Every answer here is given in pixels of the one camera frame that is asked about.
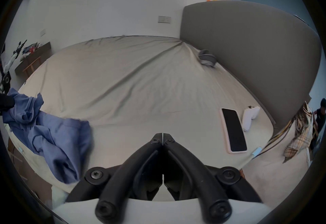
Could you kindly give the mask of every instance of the bed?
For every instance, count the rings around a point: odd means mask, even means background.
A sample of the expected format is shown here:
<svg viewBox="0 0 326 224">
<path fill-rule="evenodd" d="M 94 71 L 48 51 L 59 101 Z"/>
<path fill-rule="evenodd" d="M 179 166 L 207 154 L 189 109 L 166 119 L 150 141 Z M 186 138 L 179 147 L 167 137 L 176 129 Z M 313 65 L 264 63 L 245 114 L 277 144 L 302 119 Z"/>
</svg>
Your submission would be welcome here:
<svg viewBox="0 0 326 224">
<path fill-rule="evenodd" d="M 202 66 L 208 49 L 217 65 Z M 41 110 L 88 120 L 93 144 L 84 170 L 122 164 L 156 133 L 170 133 L 205 165 L 241 169 L 296 114 L 317 75 L 321 42 L 301 19 L 237 0 L 183 9 L 180 39 L 120 36 L 81 42 L 51 56 L 20 88 L 43 96 Z M 220 108 L 260 106 L 246 132 L 248 152 L 229 154 Z M 43 157 L 10 139 L 34 171 L 70 192 Z"/>
<path fill-rule="evenodd" d="M 88 120 L 93 144 L 85 164 L 112 167 L 122 164 L 156 133 L 170 133 L 205 165 L 238 169 L 273 134 L 261 109 L 246 132 L 247 153 L 229 154 L 219 110 L 239 115 L 259 106 L 246 88 L 220 64 L 203 66 L 198 50 L 177 38 L 120 36 L 69 46 L 44 62 L 19 89 L 40 92 L 42 111 Z M 43 157 L 34 154 L 10 132 L 10 139 L 32 169 L 45 181 L 70 192 L 51 173 Z"/>
</svg>

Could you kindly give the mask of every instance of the screw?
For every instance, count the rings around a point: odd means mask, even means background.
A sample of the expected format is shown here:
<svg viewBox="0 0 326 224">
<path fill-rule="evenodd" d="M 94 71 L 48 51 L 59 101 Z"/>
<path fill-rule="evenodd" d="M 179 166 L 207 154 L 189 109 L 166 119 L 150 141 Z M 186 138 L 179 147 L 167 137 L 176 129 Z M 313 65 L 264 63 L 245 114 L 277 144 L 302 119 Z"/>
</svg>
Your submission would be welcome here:
<svg viewBox="0 0 326 224">
<path fill-rule="evenodd" d="M 113 219 L 115 218 L 116 213 L 115 206 L 106 201 L 99 202 L 95 212 L 97 218 L 100 220 Z"/>
<path fill-rule="evenodd" d="M 94 170 L 91 173 L 91 178 L 94 180 L 100 179 L 103 176 L 103 172 L 101 172 L 100 170 Z"/>
<path fill-rule="evenodd" d="M 230 169 L 227 169 L 223 172 L 223 176 L 226 178 L 226 179 L 233 179 L 235 177 L 235 174 L 232 170 Z"/>
<path fill-rule="evenodd" d="M 231 211 L 226 202 L 218 202 L 211 206 L 209 213 L 213 218 L 227 218 Z"/>
</svg>

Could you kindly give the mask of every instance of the wall switch panel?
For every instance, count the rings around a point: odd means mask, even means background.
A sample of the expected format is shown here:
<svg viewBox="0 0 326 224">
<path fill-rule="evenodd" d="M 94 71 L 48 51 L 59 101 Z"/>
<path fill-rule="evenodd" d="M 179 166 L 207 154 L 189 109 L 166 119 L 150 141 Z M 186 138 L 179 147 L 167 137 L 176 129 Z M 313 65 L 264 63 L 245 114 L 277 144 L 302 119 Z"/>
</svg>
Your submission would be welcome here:
<svg viewBox="0 0 326 224">
<path fill-rule="evenodd" d="M 159 23 L 171 23 L 171 17 L 170 16 L 159 15 L 158 16 L 158 22 Z"/>
</svg>

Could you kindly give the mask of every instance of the plaid cloth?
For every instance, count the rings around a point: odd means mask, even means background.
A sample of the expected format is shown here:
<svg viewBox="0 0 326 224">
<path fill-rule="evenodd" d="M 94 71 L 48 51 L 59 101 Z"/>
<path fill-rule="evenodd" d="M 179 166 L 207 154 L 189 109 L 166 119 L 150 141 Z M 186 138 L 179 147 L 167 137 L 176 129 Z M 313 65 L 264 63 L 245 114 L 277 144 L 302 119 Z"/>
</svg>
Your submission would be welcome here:
<svg viewBox="0 0 326 224">
<path fill-rule="evenodd" d="M 284 162 L 291 159 L 298 151 L 309 147 L 312 140 L 312 129 L 312 112 L 307 103 L 304 102 L 304 105 L 295 115 L 295 134 L 290 144 L 285 148 Z"/>
</svg>

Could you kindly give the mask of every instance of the headboard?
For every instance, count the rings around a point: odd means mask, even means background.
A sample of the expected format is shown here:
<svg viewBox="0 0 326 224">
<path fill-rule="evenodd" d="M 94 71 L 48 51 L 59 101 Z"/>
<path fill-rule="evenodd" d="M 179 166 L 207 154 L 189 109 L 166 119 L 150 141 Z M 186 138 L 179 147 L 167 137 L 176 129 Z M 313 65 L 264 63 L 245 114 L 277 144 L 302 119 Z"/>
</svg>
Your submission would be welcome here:
<svg viewBox="0 0 326 224">
<path fill-rule="evenodd" d="M 180 38 L 214 54 L 269 114 L 274 132 L 307 100 L 320 64 L 315 31 L 289 13 L 254 2 L 186 6 Z"/>
</svg>

